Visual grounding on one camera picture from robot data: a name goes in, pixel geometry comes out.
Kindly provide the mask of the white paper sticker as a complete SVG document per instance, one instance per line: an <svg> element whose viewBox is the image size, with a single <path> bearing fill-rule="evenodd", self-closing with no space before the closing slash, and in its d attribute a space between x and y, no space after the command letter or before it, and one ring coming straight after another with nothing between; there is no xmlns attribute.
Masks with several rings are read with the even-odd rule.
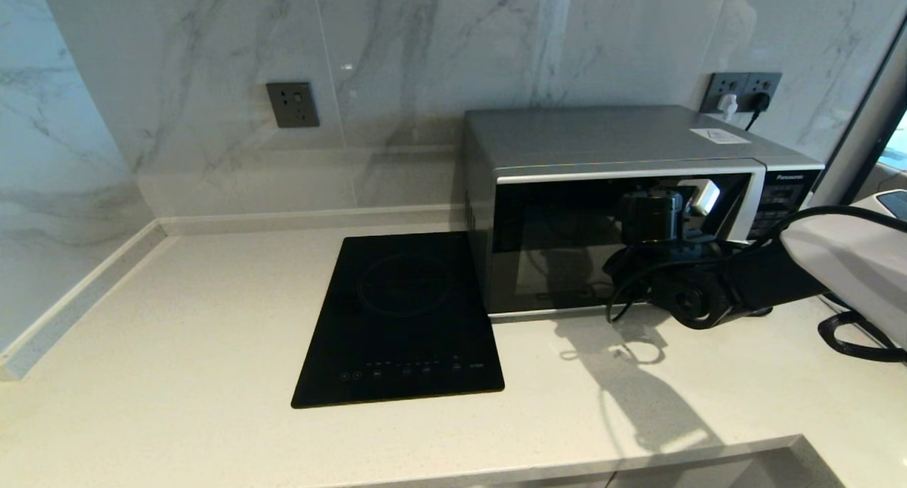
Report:
<svg viewBox="0 0 907 488"><path fill-rule="evenodd" d="M689 131L715 144L732 145L751 143L751 141L745 137L726 132L726 130L719 129L719 127L691 127Z"/></svg>

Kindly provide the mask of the black induction cooktop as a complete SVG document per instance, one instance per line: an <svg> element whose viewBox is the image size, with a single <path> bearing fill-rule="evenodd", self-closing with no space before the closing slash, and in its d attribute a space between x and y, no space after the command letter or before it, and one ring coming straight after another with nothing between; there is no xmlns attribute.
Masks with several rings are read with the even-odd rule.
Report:
<svg viewBox="0 0 907 488"><path fill-rule="evenodd" d="M504 388L465 232L343 240L292 408Z"/></svg>

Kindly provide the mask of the black power plug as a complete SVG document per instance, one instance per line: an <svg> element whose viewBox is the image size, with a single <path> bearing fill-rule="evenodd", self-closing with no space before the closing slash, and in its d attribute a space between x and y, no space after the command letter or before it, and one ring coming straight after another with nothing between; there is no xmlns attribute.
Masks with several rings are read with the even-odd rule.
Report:
<svg viewBox="0 0 907 488"><path fill-rule="evenodd" d="M751 130L751 127L754 126L755 121L757 121L762 113L764 113L769 108L771 100L771 95L767 92L762 91L755 94L751 101L752 115L750 117L750 120L748 121L748 124L746 124L746 132L749 132L749 130Z"/></svg>

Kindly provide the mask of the grey single wall socket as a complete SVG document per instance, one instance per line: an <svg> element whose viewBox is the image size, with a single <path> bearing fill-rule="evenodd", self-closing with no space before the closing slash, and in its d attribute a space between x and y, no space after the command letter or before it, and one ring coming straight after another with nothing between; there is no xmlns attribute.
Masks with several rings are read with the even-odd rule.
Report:
<svg viewBox="0 0 907 488"><path fill-rule="evenodd" d="M281 129L320 126L320 114L309 82L266 84L266 91L276 126Z"/></svg>

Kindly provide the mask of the silver microwave oven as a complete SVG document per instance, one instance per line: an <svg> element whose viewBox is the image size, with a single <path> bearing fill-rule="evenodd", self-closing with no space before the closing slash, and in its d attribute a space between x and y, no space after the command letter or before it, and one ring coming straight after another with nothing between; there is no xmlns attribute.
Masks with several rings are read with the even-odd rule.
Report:
<svg viewBox="0 0 907 488"><path fill-rule="evenodd" d="M690 132L691 127L719 127L751 143L715 144ZM825 169L823 163L796 150L678 105L472 110L464 117L458 159L472 252L468 195L471 190L485 191L497 171L544 176L723 168L744 162L757 164L765 177L753 222L740 243L752 242L778 220L800 210ZM473 258L485 301L474 252ZM491 315L516 318L546 313Z"/></svg>

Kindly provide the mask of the grey double wall socket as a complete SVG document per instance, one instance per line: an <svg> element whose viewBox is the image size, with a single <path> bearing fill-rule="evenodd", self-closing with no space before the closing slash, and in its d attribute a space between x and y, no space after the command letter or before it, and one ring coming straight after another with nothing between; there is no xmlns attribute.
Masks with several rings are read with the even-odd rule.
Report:
<svg viewBox="0 0 907 488"><path fill-rule="evenodd" d="M700 113L717 114L719 101L725 95L736 95L738 113L752 113L757 95L774 98L783 74L780 72L717 72L710 76L699 105Z"/></svg>

